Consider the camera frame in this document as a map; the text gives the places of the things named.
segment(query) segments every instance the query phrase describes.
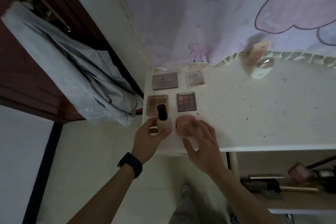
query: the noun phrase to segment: fingers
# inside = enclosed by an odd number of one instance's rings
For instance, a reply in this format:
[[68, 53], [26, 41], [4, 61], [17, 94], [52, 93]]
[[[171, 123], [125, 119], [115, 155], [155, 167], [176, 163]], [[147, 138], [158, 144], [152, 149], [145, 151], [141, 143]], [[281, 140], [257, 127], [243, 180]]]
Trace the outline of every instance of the fingers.
[[148, 129], [148, 132], [150, 134], [157, 134], [159, 132], [159, 130], [157, 128], [150, 128], [150, 129]]
[[204, 123], [202, 123], [200, 120], [194, 120], [194, 123], [202, 130], [202, 133], [205, 136], [205, 138], [207, 139], [212, 138], [212, 135], [210, 134], [208, 127]]
[[153, 138], [162, 141], [167, 136], [169, 136], [171, 132], [172, 131], [169, 128], [166, 128], [165, 130], [161, 131], [158, 135], [153, 136]]
[[199, 143], [203, 139], [203, 135], [201, 135], [196, 127], [193, 124], [184, 124], [183, 127], [191, 134], [192, 137], [196, 139], [196, 141]]
[[194, 150], [193, 146], [191, 145], [190, 141], [187, 138], [183, 138], [183, 145], [184, 148], [186, 149], [187, 153], [188, 153], [188, 157], [189, 159], [192, 161], [196, 158], [196, 151]]
[[205, 122], [203, 120], [200, 120], [200, 122], [204, 123], [208, 127], [209, 132], [210, 132], [211, 136], [213, 137], [213, 139], [217, 140], [215, 129], [212, 126], [210, 126], [207, 122]]
[[157, 120], [157, 117], [149, 118], [149, 119], [143, 124], [143, 126], [146, 126], [146, 127], [148, 127], [148, 128], [150, 128], [150, 127], [155, 127], [155, 126], [156, 126], [156, 120]]

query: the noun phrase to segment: cartoon print fabric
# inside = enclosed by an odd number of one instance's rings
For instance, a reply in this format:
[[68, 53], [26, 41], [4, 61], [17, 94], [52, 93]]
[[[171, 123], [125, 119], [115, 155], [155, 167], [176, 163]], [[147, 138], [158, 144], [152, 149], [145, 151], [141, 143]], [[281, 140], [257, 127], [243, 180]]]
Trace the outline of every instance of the cartoon print fabric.
[[271, 49], [336, 57], [336, 0], [122, 0], [155, 66], [218, 64], [272, 39]]

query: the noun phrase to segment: black bottle cap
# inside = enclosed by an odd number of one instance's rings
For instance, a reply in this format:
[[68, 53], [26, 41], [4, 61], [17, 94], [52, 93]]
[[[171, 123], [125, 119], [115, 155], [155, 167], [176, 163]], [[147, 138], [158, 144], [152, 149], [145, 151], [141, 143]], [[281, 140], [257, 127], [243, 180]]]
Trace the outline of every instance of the black bottle cap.
[[159, 113], [159, 120], [166, 120], [168, 119], [167, 109], [166, 105], [158, 105], [157, 106], [157, 112]]

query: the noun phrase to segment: gray pants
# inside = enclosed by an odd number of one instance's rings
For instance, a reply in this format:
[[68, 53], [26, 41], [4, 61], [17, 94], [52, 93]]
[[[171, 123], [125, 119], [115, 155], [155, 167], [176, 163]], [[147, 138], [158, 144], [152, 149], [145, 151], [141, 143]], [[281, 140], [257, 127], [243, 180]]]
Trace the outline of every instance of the gray pants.
[[190, 197], [179, 202], [169, 224], [200, 224], [196, 206]]

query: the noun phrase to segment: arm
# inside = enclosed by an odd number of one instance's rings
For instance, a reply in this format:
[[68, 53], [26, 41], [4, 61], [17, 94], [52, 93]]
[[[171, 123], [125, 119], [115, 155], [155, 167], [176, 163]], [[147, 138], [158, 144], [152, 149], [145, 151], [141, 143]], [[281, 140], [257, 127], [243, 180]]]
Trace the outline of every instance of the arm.
[[[158, 132], [157, 129], [150, 128], [156, 126], [156, 119], [157, 117], [148, 119], [135, 134], [131, 154], [142, 165], [154, 155], [159, 143], [171, 133], [168, 129], [156, 136], [150, 135]], [[133, 168], [124, 164], [67, 224], [111, 224], [134, 176]]]
[[199, 149], [195, 151], [187, 138], [183, 144], [189, 159], [202, 172], [208, 174], [226, 197], [229, 205], [241, 224], [277, 224], [279, 221], [261, 204], [225, 166], [217, 144], [216, 132], [204, 121], [194, 120], [195, 126], [187, 125], [186, 129], [196, 139]]

